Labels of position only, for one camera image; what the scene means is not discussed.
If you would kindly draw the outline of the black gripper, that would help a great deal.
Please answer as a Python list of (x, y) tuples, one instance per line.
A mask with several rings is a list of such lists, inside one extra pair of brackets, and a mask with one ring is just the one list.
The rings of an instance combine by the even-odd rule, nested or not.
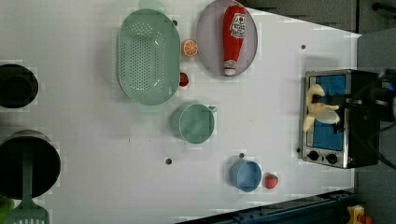
[[(334, 134), (349, 134), (350, 118), (356, 122), (395, 120), (395, 75), (389, 70), (382, 77), (374, 72), (352, 70), (350, 93), (352, 107), (336, 110), (339, 120), (332, 126)], [(343, 94), (315, 95), (312, 103), (346, 105), (349, 101), (350, 97)]]

